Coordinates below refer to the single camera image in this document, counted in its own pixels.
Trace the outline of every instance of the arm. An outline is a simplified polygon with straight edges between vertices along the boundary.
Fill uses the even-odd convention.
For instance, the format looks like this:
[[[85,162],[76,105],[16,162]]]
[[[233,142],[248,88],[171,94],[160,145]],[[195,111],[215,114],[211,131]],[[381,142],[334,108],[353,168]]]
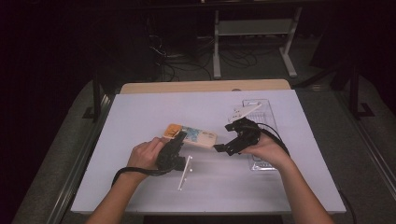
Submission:
[[[270,162],[280,172],[296,223],[333,223],[294,161],[274,140],[262,134],[257,145],[247,147],[241,152]]]
[[[134,147],[127,166],[155,169],[155,161],[162,148],[163,142],[159,138]],[[120,223],[134,191],[146,177],[137,172],[121,174],[86,223]]]

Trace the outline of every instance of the person's right hand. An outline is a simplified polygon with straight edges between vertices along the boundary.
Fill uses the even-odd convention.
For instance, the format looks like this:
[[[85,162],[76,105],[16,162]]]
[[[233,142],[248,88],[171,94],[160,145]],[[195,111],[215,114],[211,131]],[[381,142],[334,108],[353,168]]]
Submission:
[[[282,165],[283,162],[290,160],[290,156],[283,148],[264,133],[262,133],[260,141],[256,145],[245,148],[241,153],[253,154],[263,161],[268,161],[276,169]]]

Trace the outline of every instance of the forearm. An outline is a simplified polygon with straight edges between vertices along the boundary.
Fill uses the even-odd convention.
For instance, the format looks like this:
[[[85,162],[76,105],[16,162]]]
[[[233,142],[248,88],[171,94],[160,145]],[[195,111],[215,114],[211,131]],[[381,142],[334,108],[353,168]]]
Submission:
[[[293,160],[279,169],[296,223],[333,223]]]
[[[140,174],[122,174],[86,223],[120,223],[134,191],[142,181]]]

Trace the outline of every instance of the white table surface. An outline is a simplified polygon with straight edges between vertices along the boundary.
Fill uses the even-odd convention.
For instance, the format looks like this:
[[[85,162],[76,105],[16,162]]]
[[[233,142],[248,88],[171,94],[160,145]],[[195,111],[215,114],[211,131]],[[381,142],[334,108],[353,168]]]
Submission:
[[[117,95],[92,154],[71,211],[90,213],[110,189],[133,146],[162,136],[169,123],[218,134],[217,143],[236,137],[224,125],[247,99],[268,99],[280,136],[305,180],[330,213],[346,208],[332,181],[295,91],[213,91]],[[184,145],[192,173],[177,190],[182,172],[148,177],[126,208],[138,214],[284,214],[290,206],[278,171],[252,172],[248,155]]]

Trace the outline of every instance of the floor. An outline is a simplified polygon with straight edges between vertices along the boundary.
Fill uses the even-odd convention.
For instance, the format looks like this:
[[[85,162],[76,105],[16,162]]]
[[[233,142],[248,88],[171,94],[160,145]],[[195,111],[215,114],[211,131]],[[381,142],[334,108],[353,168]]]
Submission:
[[[210,38],[203,38],[208,46]],[[291,47],[290,57],[297,71],[297,78],[289,78],[277,48],[283,39],[276,36],[240,37],[223,39],[220,46],[221,79],[285,78],[291,85],[300,83],[317,72],[309,66],[318,38],[297,37]],[[164,74],[157,81],[209,80],[213,65],[211,53],[202,48],[198,58],[177,58],[173,52],[164,67]],[[345,195],[347,212],[335,214],[336,223],[395,223],[396,197],[389,190],[384,176],[375,165],[366,142],[361,138],[361,127],[371,137],[379,153],[391,171],[396,170],[396,119],[381,102],[375,87],[361,78],[360,101],[367,103],[374,117],[356,121],[347,110],[349,89],[332,91],[329,83],[332,74],[315,84],[298,89],[297,94],[317,139],[336,185]],[[23,201],[14,223],[83,223],[87,216],[67,211],[58,214],[59,219],[49,219],[56,200],[64,190],[79,152],[86,146],[94,124],[83,119],[86,109],[92,107],[92,84],[81,90],[69,110],[38,175]],[[73,195],[66,202],[73,202]],[[285,224],[293,223],[289,215],[282,216]],[[142,223],[140,216],[126,215],[122,223]]]

